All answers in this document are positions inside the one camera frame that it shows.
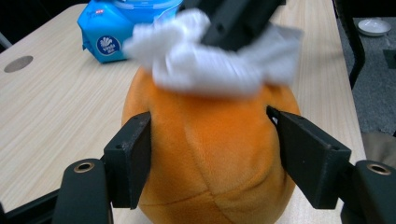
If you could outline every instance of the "black chair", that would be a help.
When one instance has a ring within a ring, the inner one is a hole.
[[[358,30],[353,21],[351,1],[332,0],[332,2],[337,12],[338,18],[341,21],[343,29],[346,32],[349,46],[352,48],[353,56],[355,58],[355,63],[353,64],[352,71],[349,74],[350,88],[353,89],[366,60],[364,47],[361,43],[361,38],[359,37]]]

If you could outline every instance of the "white cloth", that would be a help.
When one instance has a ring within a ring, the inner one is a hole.
[[[123,52],[152,71],[157,86],[209,96],[249,96],[263,82],[290,84],[302,32],[270,24],[249,46],[226,51],[200,44],[210,25],[198,9],[165,23],[137,24]]]

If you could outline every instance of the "seam on plush toy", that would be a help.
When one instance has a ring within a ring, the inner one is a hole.
[[[200,192],[198,194],[194,194],[194,195],[192,195],[190,197],[187,197],[187,198],[184,198],[184,199],[180,199],[180,200],[177,200],[177,201],[173,201],[173,202],[170,202],[170,203],[154,203],[154,204],[140,203],[139,205],[143,205],[143,206],[147,206],[147,207],[154,207],[154,206],[170,205],[170,204],[174,204],[174,203],[183,203],[183,202],[186,202],[187,200],[200,197],[201,195],[204,195],[204,194],[206,194],[208,192],[210,192],[210,191],[208,189],[206,189],[206,190],[204,190],[204,191],[202,191],[202,192]]]
[[[233,223],[233,224],[234,224],[234,222],[231,221],[230,218],[227,217],[227,215],[225,215],[224,212],[219,208],[219,205],[218,205],[218,203],[216,202],[215,196],[213,196],[212,192],[209,191],[209,193],[210,193],[210,196],[213,198],[213,203],[214,203],[215,206],[218,208],[218,210],[220,211],[220,213],[221,213],[221,214],[225,217],[225,219],[227,219],[230,223]]]
[[[221,193],[219,193],[219,194],[216,194],[215,197],[221,196],[221,195],[224,195],[224,194],[233,192],[233,191],[240,191],[240,190],[242,190],[242,189],[251,189],[251,188],[254,188],[254,187],[256,187],[256,186],[259,186],[259,185],[262,184],[263,182],[267,181],[267,178],[268,178],[269,175],[273,172],[273,169],[274,169],[274,168],[275,168],[274,165],[272,165],[271,168],[268,169],[268,170],[262,169],[261,171],[256,172],[256,174],[255,174],[254,176],[252,176],[250,179],[248,179],[246,182],[241,183],[240,185],[235,186],[235,188],[233,188],[233,189],[229,189],[229,190],[223,191],[223,192],[221,192]],[[263,179],[262,179],[260,182],[255,183],[256,180],[257,180],[259,177],[263,177]]]

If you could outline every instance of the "blue carton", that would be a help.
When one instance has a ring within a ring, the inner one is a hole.
[[[125,60],[122,44],[138,23],[174,18],[182,0],[91,0],[81,12],[78,25],[82,48],[100,63]]]

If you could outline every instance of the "wooden table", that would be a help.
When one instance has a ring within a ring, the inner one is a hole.
[[[77,19],[84,7],[70,7],[0,54],[0,201],[6,211],[59,188],[69,164],[100,158],[120,128],[138,64],[100,64],[82,50]],[[273,21],[304,30],[292,86],[303,116],[352,148],[353,163],[363,160],[332,1],[289,0]],[[22,56],[33,60],[5,72]],[[278,223],[339,223],[340,205],[317,211],[296,189]],[[116,223],[149,223],[138,209],[113,212]]]

